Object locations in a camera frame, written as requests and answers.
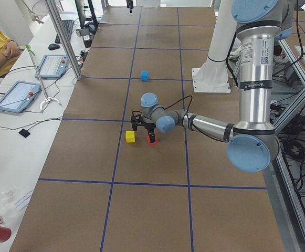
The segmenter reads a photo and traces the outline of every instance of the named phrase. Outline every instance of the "computer mouse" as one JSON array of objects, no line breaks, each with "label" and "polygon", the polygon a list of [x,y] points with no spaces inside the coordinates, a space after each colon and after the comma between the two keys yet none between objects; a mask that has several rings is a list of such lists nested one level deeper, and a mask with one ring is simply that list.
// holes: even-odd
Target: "computer mouse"
[{"label": "computer mouse", "polygon": [[60,45],[57,45],[57,44],[49,44],[48,46],[48,49],[49,50],[55,50],[55,49],[59,49],[60,48]]}]

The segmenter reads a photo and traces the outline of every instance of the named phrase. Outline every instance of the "tablet device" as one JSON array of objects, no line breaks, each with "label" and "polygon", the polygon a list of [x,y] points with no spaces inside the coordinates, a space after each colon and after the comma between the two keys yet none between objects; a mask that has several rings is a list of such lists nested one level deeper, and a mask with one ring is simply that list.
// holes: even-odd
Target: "tablet device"
[{"label": "tablet device", "polygon": [[67,65],[66,55],[44,55],[38,70],[42,79],[57,79],[65,73]]},{"label": "tablet device", "polygon": [[21,113],[40,92],[40,84],[26,81],[16,83],[0,99],[0,110]]}]

